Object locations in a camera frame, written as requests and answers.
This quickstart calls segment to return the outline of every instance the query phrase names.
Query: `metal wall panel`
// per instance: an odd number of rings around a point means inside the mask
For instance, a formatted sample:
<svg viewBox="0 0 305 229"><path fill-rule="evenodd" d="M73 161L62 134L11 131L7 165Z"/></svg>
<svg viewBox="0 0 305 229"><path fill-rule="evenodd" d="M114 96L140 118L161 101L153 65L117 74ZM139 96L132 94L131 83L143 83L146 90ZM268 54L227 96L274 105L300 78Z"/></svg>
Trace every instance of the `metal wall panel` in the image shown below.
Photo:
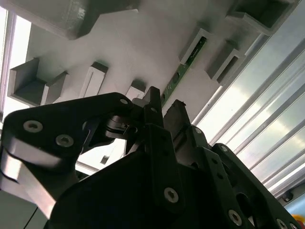
<svg viewBox="0 0 305 229"><path fill-rule="evenodd" d="M302 1L195 123L276 196L305 174L304 10Z"/></svg>

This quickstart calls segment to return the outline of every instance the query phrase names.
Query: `mounting hole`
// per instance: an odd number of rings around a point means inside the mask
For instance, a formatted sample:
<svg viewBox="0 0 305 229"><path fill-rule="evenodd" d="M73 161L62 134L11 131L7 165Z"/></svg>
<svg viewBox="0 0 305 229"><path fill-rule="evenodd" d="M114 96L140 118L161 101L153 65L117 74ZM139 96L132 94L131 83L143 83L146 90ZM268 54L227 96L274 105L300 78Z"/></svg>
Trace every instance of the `mounting hole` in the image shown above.
<svg viewBox="0 0 305 229"><path fill-rule="evenodd" d="M280 229L287 229L286 224L281 219L276 219L276 222Z"/></svg>
<svg viewBox="0 0 305 229"><path fill-rule="evenodd" d="M179 200L178 193L175 191L175 189L171 187L167 187L166 189L164 189L164 197L167 201L173 204L177 203Z"/></svg>
<svg viewBox="0 0 305 229"><path fill-rule="evenodd" d="M198 163L197 163L197 162L193 162L193 163L191 164L191 166L193 166L194 168L199 168L199 166L198 166Z"/></svg>
<svg viewBox="0 0 305 229"><path fill-rule="evenodd" d="M241 226L243 224L242 218L239 216L239 214L234 210L229 210L228 215L231 219L231 221L236 224L237 226Z"/></svg>
<svg viewBox="0 0 305 229"><path fill-rule="evenodd" d="M216 165L218 164L218 162L214 158L212 158L212 161L214 164L216 164Z"/></svg>
<svg viewBox="0 0 305 229"><path fill-rule="evenodd" d="M220 146L221 150L224 151L225 153L228 152L228 149L225 146Z"/></svg>
<svg viewBox="0 0 305 229"><path fill-rule="evenodd" d="M217 173L217 176L218 176L218 178L221 179L221 180L224 178L223 175L221 175L220 173Z"/></svg>
<svg viewBox="0 0 305 229"><path fill-rule="evenodd" d="M29 120L23 124L23 129L30 133L38 133L43 129L43 126L38 121Z"/></svg>
<svg viewBox="0 0 305 229"><path fill-rule="evenodd" d="M120 99L120 102L121 102L122 104L128 104L128 102L127 102L125 99Z"/></svg>
<svg viewBox="0 0 305 229"><path fill-rule="evenodd" d="M62 147L70 147L74 144L74 140L69 135L59 135L56 137L56 144Z"/></svg>
<svg viewBox="0 0 305 229"><path fill-rule="evenodd" d="M292 229L297 229L296 225L294 225L293 223L290 224Z"/></svg>

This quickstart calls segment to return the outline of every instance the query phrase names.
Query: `gray bracket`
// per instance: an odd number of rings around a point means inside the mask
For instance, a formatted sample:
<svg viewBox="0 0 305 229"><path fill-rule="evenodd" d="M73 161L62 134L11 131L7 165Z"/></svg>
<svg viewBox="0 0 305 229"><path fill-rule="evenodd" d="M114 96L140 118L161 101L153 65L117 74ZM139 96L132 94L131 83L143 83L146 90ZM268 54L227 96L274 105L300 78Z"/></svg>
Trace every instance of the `gray bracket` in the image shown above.
<svg viewBox="0 0 305 229"><path fill-rule="evenodd" d="M244 1L228 17L248 24L267 36L274 34L298 5L299 0Z"/></svg>
<svg viewBox="0 0 305 229"><path fill-rule="evenodd" d="M235 70L242 64L244 58L244 54L235 49L232 44L226 42L224 48L206 72L212 80L216 80L220 85L225 85Z"/></svg>
<svg viewBox="0 0 305 229"><path fill-rule="evenodd" d="M193 50L195 49L196 45L198 44L199 40L204 37L206 40L210 39L211 34L207 30L204 29L204 25L198 24L195 28L194 32L192 33L189 41L187 42L185 48L182 50L181 54L179 55L180 63L185 64L186 61L191 56Z"/></svg>
<svg viewBox="0 0 305 229"><path fill-rule="evenodd" d="M85 82L81 88L79 98L97 95L100 91L108 67L101 63L94 62L88 69Z"/></svg>
<svg viewBox="0 0 305 229"><path fill-rule="evenodd" d="M0 5L69 40L88 34L101 14L138 11L140 0L1 0Z"/></svg>
<svg viewBox="0 0 305 229"><path fill-rule="evenodd" d="M50 82L37 78L39 59L34 58L10 69L8 96L30 106L52 104L62 92L67 75L61 73Z"/></svg>

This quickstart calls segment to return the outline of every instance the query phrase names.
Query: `green circuit board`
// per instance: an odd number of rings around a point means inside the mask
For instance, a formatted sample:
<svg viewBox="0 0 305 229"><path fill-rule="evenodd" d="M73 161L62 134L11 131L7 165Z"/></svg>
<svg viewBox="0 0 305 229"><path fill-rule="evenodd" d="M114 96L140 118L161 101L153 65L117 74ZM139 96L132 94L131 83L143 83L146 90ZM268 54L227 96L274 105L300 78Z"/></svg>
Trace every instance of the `green circuit board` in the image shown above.
<svg viewBox="0 0 305 229"><path fill-rule="evenodd" d="M202 37L197 45L195 46L194 50L192 51L190 57L187 59L185 64L180 64L176 72L174 73L173 77L171 78L170 82L167 84L163 94L161 95L161 103L162 106L166 103L166 101L170 98L172 93L174 92L175 88L183 79L187 71L189 70L190 66L194 62L197 54L200 52L200 50L203 48L204 44L206 42L206 38Z"/></svg>

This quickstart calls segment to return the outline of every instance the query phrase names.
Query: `screw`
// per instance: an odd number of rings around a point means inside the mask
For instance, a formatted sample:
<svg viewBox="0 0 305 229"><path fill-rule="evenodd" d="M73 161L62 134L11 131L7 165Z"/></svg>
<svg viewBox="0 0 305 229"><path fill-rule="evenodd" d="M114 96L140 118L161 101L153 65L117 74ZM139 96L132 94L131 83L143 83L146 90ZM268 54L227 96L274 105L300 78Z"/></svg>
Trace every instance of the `screw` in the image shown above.
<svg viewBox="0 0 305 229"><path fill-rule="evenodd" d="M292 229L297 229L296 225L294 225L292 223L290 224L290 226L291 226Z"/></svg>
<svg viewBox="0 0 305 229"><path fill-rule="evenodd" d="M177 203L179 200L178 193L171 187L164 189L164 197L171 203Z"/></svg>
<svg viewBox="0 0 305 229"><path fill-rule="evenodd" d="M242 218L240 218L239 214L234 210L229 210L229 217L232 220L233 223L235 223L237 226L241 226L243 224Z"/></svg>
<svg viewBox="0 0 305 229"><path fill-rule="evenodd" d="M26 131L28 131L30 133L38 133L43 129L43 126L38 121L29 120L23 124L23 129L25 129Z"/></svg>
<svg viewBox="0 0 305 229"><path fill-rule="evenodd" d="M284 224L284 222L281 221L280 219L276 219L276 222L277 222L278 226L280 227L280 229L287 229L286 224Z"/></svg>
<svg viewBox="0 0 305 229"><path fill-rule="evenodd" d="M59 135L56 137L56 144L68 148L74 144L74 140L69 135Z"/></svg>
<svg viewBox="0 0 305 229"><path fill-rule="evenodd" d="M222 151L228 152L228 149L225 146L221 146L220 148L221 148Z"/></svg>
<svg viewBox="0 0 305 229"><path fill-rule="evenodd" d="M197 133L199 133L199 134L201 134L201 130L199 129L199 128L195 128L195 131L197 132Z"/></svg>
<svg viewBox="0 0 305 229"><path fill-rule="evenodd" d="M121 101L122 104L128 104L128 102L124 99L120 99L120 101Z"/></svg>

